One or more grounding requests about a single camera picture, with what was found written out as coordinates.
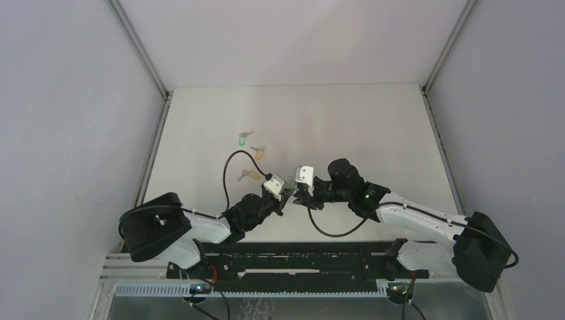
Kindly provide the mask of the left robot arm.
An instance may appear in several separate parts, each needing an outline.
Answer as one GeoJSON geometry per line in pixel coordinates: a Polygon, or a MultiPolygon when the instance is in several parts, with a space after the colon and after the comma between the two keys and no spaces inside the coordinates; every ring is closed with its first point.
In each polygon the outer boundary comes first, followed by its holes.
{"type": "Polygon", "coordinates": [[[170,192],[124,213],[118,232],[132,261],[168,261],[199,278],[209,267],[203,243],[232,244],[244,239],[272,213],[283,215],[287,199],[266,190],[261,195],[250,193],[213,217],[184,208],[179,196],[170,192]]]}

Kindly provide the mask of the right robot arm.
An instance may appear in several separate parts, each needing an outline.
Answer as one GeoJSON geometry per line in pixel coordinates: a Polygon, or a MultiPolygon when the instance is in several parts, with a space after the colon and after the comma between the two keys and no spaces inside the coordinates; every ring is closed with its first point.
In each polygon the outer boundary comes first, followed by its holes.
{"type": "Polygon", "coordinates": [[[363,221],[401,227],[426,238],[420,243],[398,239],[389,250],[385,268],[393,277],[409,271],[457,276],[472,288],[492,292],[503,271],[520,258],[494,222],[484,213],[455,215],[419,205],[376,183],[365,181],[358,169],[341,158],[328,165],[328,181],[313,167],[299,166],[295,203],[309,211],[327,203],[345,203],[363,221]]]}

